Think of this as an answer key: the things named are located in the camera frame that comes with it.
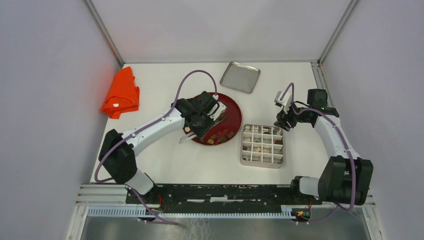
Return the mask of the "pink tin box with dividers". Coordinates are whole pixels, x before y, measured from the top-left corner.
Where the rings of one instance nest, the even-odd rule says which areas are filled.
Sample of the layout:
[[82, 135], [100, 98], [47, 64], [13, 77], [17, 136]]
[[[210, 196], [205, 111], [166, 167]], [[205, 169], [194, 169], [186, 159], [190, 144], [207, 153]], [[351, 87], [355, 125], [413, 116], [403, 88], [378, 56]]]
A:
[[249, 167], [281, 168], [285, 156], [284, 140], [280, 127], [245, 124], [242, 128], [240, 163]]

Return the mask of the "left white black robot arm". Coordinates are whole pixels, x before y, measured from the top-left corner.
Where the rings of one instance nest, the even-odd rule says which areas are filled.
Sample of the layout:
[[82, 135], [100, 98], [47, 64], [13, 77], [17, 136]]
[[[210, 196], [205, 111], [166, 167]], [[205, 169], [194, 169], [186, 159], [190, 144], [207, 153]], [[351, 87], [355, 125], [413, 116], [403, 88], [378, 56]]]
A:
[[224, 116], [227, 106], [218, 100], [218, 95], [203, 91], [193, 98], [176, 99], [171, 107], [157, 119], [136, 128], [118, 132], [108, 131], [99, 151], [99, 167], [104, 167], [111, 180], [127, 185], [138, 193], [145, 204], [157, 198], [155, 183], [136, 163], [137, 156], [147, 147], [166, 135], [185, 127], [190, 133], [180, 141], [202, 139]]

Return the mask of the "silver serving tongs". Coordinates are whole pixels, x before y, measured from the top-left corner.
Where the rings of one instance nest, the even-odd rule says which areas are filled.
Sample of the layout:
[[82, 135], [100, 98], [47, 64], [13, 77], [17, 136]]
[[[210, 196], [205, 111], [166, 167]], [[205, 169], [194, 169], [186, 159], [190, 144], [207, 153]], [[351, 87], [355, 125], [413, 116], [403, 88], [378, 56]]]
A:
[[222, 113], [216, 118], [211, 118], [207, 115], [205, 116], [196, 116], [193, 120], [186, 121], [184, 123], [183, 129], [189, 128], [187, 134], [181, 137], [179, 140], [179, 144], [183, 144], [187, 140], [198, 139], [199, 141], [203, 141], [204, 137], [208, 134], [208, 132], [219, 125], [221, 122], [227, 119], [227, 115]]

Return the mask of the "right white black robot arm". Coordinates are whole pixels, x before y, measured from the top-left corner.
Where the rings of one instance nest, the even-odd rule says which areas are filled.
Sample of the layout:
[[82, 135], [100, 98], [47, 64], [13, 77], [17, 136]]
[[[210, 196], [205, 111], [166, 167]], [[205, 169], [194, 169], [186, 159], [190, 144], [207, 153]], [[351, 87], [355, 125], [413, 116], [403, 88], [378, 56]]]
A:
[[274, 125], [290, 131], [298, 123], [308, 123], [318, 133], [328, 162], [319, 178], [296, 176], [291, 182], [289, 199], [302, 204], [309, 196], [323, 202], [335, 203], [351, 210], [362, 206], [367, 199], [374, 166], [362, 158], [349, 143], [336, 108], [328, 105], [328, 94], [324, 89], [309, 89], [304, 107], [294, 101], [294, 84], [279, 91], [274, 99], [280, 112]]

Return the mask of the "red round plate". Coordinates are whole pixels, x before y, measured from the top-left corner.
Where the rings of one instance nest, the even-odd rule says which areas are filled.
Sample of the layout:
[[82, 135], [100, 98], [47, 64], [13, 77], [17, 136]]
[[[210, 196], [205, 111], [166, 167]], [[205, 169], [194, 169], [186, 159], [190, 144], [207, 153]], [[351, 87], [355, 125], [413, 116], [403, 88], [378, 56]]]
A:
[[[229, 142], [233, 138], [235, 138], [235, 136], [237, 135], [237, 133], [241, 129], [242, 112], [241, 112], [239, 105], [231, 97], [229, 97], [229, 96], [227, 96], [223, 93], [218, 93], [218, 101], [222, 102], [227, 107], [227, 109], [224, 113], [224, 114], [227, 115], [226, 120], [224, 120], [220, 124], [213, 127], [207, 133], [207, 135], [203, 138], [203, 141], [199, 141], [197, 138], [194, 138], [194, 139], [191, 139], [192, 142], [195, 142], [197, 144], [204, 145], [204, 146], [222, 145], [222, 144]], [[227, 137], [227, 134], [230, 133], [230, 132], [235, 133], [233, 138], [231, 138], [231, 139], [227, 138], [227, 142], [219, 144], [219, 138], [222, 137], [222, 136]], [[208, 139], [214, 140], [214, 144], [213, 145], [207, 144]]]

